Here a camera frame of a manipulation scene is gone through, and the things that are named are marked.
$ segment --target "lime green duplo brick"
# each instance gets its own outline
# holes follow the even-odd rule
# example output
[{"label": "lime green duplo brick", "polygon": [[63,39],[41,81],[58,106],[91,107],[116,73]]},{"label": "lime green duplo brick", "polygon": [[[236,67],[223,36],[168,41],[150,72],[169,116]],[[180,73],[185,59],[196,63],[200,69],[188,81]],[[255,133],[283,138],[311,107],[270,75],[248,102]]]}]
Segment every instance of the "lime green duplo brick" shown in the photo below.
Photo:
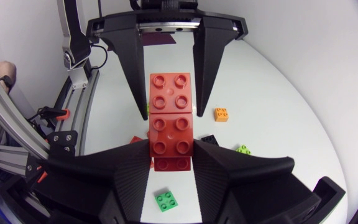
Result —
[{"label": "lime green duplo brick", "polygon": [[173,197],[171,191],[165,192],[155,197],[158,206],[161,209],[161,212],[165,212],[173,207],[178,206],[177,201]]},{"label": "lime green duplo brick", "polygon": [[247,154],[247,155],[251,155],[251,152],[248,150],[247,146],[245,146],[245,145],[242,145],[241,147],[236,149],[236,151]]}]

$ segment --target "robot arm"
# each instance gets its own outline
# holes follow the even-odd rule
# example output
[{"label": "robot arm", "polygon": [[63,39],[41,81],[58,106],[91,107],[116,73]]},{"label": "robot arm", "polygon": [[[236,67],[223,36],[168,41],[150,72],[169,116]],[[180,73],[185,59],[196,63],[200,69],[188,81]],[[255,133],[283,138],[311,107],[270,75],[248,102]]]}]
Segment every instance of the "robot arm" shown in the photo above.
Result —
[{"label": "robot arm", "polygon": [[88,38],[81,32],[76,1],[57,0],[63,31],[64,64],[71,70],[86,60],[91,53]]}]

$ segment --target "white wall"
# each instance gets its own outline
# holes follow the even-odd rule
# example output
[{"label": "white wall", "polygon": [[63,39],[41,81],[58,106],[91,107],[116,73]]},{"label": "white wall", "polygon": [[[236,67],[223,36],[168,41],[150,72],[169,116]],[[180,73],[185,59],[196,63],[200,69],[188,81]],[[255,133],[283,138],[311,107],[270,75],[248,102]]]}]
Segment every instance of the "white wall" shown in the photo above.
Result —
[{"label": "white wall", "polygon": [[11,98],[26,117],[53,106],[67,79],[63,33],[52,0],[0,0],[0,61],[16,64]]},{"label": "white wall", "polygon": [[245,17],[246,42],[269,59],[312,107],[341,161],[350,221],[358,209],[358,1],[199,4],[201,10]]}]

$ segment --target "red duplo brick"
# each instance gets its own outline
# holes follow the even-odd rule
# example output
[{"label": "red duplo brick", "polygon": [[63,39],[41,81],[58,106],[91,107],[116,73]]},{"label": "red duplo brick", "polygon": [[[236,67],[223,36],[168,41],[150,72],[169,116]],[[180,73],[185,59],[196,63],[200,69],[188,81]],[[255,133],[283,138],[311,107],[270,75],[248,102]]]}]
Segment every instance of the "red duplo brick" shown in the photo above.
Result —
[{"label": "red duplo brick", "polygon": [[155,157],[154,171],[188,171],[190,164],[190,157]]},{"label": "red duplo brick", "polygon": [[150,76],[150,114],[191,113],[189,73],[159,73]]},{"label": "red duplo brick", "polygon": [[193,115],[150,114],[150,157],[193,155]]}]

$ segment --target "cable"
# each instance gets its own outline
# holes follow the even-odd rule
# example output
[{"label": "cable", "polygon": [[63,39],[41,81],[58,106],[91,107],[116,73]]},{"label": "cable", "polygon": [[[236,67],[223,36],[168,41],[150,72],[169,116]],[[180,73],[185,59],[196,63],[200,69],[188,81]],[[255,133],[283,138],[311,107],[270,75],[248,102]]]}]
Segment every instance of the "cable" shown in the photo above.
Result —
[{"label": "cable", "polygon": [[102,17],[102,4],[100,0],[98,0],[98,7],[99,7],[99,17]]},{"label": "cable", "polygon": [[29,119],[26,119],[28,122],[31,122],[34,118],[36,118],[39,115],[39,113],[36,113],[34,116],[32,116]]},{"label": "cable", "polygon": [[107,50],[106,50],[104,47],[100,46],[100,45],[91,44],[91,47],[99,47],[99,48],[103,49],[103,50],[104,50],[104,53],[106,54],[106,58],[104,59],[103,64],[100,65],[99,67],[93,67],[93,68],[91,68],[91,72],[92,72],[92,70],[94,70],[94,69],[99,69],[99,68],[103,67],[103,66],[106,64],[106,62],[107,62],[107,57],[108,57],[108,53],[107,53]]},{"label": "cable", "polygon": [[131,8],[134,11],[140,10],[140,6],[137,4],[137,0],[129,0],[129,4],[131,4]]}]

